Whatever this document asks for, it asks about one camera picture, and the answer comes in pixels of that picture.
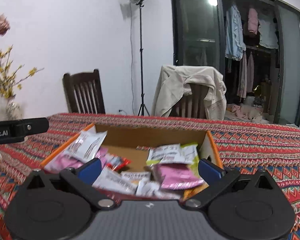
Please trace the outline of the white floral ceramic vase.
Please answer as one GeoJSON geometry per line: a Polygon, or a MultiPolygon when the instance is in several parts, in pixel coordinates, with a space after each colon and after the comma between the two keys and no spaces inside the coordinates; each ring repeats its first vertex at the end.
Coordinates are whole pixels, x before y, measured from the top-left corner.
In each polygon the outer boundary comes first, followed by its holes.
{"type": "Polygon", "coordinates": [[[7,120],[19,120],[22,119],[23,115],[21,106],[15,102],[14,98],[7,100],[5,113],[7,120]]]}

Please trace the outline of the silver snack packet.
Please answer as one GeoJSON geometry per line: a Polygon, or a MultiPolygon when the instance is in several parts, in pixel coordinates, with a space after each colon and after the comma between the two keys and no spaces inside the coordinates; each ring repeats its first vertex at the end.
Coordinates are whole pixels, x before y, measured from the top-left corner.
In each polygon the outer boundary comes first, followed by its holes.
{"type": "Polygon", "coordinates": [[[93,187],[114,191],[122,194],[134,195],[137,186],[130,181],[122,178],[118,173],[105,167],[98,178],[93,182],[93,187]]]}

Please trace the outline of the white printed snack packet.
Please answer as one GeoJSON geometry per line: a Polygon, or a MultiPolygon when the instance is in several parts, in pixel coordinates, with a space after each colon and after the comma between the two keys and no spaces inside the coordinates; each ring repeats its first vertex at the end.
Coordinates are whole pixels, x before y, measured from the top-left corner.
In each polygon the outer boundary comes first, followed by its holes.
{"type": "Polygon", "coordinates": [[[95,158],[106,136],[107,132],[92,133],[82,131],[78,138],[64,152],[70,157],[87,163],[95,158]]]}

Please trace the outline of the red candy wrapper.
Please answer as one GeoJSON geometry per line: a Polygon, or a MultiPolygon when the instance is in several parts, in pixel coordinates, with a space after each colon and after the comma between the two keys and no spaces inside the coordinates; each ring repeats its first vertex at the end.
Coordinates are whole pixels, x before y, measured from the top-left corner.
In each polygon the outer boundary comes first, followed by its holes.
{"type": "Polygon", "coordinates": [[[113,171],[119,171],[126,167],[131,161],[127,158],[107,153],[105,156],[106,166],[113,171]]]}

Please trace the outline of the green white snack packet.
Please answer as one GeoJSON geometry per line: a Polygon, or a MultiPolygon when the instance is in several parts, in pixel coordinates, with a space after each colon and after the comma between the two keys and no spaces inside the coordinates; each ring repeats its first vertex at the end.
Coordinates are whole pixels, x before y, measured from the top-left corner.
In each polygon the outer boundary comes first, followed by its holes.
{"type": "Polygon", "coordinates": [[[171,144],[151,148],[146,161],[147,165],[154,164],[186,164],[198,163],[197,143],[187,145],[171,144]]]}

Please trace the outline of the pink snack packet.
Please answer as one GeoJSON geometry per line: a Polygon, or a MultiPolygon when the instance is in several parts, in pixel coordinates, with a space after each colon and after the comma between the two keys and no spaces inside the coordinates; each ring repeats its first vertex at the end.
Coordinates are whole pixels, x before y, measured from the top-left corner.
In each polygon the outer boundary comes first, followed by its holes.
{"type": "Polygon", "coordinates": [[[155,164],[153,176],[165,190],[188,190],[205,184],[185,164],[155,164]]]}

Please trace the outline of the yellow blossom branches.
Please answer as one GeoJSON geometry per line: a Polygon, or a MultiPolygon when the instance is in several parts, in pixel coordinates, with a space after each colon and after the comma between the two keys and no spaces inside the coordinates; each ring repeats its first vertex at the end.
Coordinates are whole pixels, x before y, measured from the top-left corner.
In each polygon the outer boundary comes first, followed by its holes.
{"type": "Polygon", "coordinates": [[[15,97],[15,89],[21,90],[22,83],[30,77],[33,77],[38,72],[44,70],[43,68],[32,68],[21,79],[17,79],[17,73],[23,68],[19,65],[15,70],[11,70],[13,60],[11,59],[11,51],[13,46],[7,48],[6,51],[0,50],[0,97],[10,99],[15,97]]]}

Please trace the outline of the orange cardboard snack box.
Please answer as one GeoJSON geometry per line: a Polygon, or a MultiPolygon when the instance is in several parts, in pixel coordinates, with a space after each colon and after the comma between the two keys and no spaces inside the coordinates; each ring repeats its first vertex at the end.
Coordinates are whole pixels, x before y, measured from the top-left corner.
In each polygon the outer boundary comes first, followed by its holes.
{"type": "MultiPolygon", "coordinates": [[[[134,195],[122,194],[104,189],[97,189],[112,198],[154,198],[154,199],[188,199],[206,189],[205,184],[188,190],[165,190],[153,176],[153,166],[147,165],[146,161],[151,148],[163,145],[181,144],[187,145],[197,143],[197,152],[200,159],[207,159],[218,167],[222,166],[215,142],[209,131],[176,130],[163,128],[134,128],[129,126],[97,125],[90,124],[81,131],[92,133],[107,132],[100,149],[95,158],[100,159],[102,169],[106,166],[105,156],[107,153],[127,158],[131,161],[126,167],[115,171],[122,178],[137,186],[134,195]]],[[[50,174],[58,174],[61,170],[73,167],[80,168],[85,163],[70,157],[64,150],[74,142],[79,134],[71,137],[64,144],[54,150],[49,157],[45,158],[40,166],[50,174]]],[[[187,165],[187,167],[198,177],[198,163],[187,165]]]]}

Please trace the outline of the red patterned tablecloth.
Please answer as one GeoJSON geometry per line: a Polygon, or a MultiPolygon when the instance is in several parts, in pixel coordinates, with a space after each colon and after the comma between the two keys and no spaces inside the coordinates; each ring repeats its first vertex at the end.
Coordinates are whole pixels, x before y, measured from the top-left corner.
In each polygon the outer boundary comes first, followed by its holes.
{"type": "Polygon", "coordinates": [[[59,113],[49,130],[26,141],[0,146],[0,239],[10,235],[4,212],[25,178],[54,150],[89,124],[209,130],[224,166],[251,174],[265,168],[295,211],[289,239],[300,239],[300,129],[291,126],[204,119],[59,113]]]}

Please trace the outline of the chair under beige jacket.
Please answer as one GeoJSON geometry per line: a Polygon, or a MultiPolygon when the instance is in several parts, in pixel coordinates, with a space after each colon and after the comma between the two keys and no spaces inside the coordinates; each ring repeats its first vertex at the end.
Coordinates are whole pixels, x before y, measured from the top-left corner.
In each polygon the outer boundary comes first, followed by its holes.
{"type": "Polygon", "coordinates": [[[185,94],[172,107],[170,116],[181,118],[206,119],[204,99],[209,88],[204,85],[190,84],[191,94],[185,94]]]}

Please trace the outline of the dark wooden chair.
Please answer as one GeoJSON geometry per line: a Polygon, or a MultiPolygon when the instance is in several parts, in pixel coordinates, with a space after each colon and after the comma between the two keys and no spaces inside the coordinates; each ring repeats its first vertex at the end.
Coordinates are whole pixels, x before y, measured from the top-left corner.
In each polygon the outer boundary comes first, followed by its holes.
{"type": "Polygon", "coordinates": [[[63,75],[63,88],[70,113],[105,114],[98,69],[63,75]]]}

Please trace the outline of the beige jacket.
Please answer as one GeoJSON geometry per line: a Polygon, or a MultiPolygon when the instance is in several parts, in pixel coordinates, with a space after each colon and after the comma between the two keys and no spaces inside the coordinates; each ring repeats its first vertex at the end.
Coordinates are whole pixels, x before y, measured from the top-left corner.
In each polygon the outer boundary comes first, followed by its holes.
{"type": "Polygon", "coordinates": [[[172,107],[185,95],[191,95],[191,85],[207,87],[203,99],[206,117],[223,120],[226,111],[226,86],[223,75],[211,66],[163,65],[154,94],[152,116],[167,117],[172,107]]]}

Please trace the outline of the black framed sliding glass door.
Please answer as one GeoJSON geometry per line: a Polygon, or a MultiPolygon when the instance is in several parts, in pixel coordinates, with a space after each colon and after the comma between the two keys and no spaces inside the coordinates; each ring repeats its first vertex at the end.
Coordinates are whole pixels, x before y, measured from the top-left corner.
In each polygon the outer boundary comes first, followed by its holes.
{"type": "Polygon", "coordinates": [[[222,75],[221,106],[195,88],[178,116],[300,126],[300,10],[279,0],[172,0],[174,62],[222,75]]]}

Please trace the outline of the white hanging top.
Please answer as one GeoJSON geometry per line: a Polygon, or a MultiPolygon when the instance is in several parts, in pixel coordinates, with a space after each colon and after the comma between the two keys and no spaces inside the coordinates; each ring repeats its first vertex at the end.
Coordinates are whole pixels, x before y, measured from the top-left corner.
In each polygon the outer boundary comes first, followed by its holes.
{"type": "Polygon", "coordinates": [[[258,22],[258,32],[260,33],[259,44],[268,49],[278,49],[278,38],[276,35],[276,25],[273,22],[273,16],[259,13],[258,22]]]}

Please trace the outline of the pink hanging garment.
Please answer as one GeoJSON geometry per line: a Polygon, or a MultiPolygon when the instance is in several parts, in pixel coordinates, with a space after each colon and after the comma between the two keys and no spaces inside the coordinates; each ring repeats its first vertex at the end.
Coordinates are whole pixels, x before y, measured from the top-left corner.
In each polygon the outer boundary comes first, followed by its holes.
{"type": "Polygon", "coordinates": [[[258,32],[258,13],[254,8],[249,8],[247,30],[251,35],[256,35],[258,32]]]}

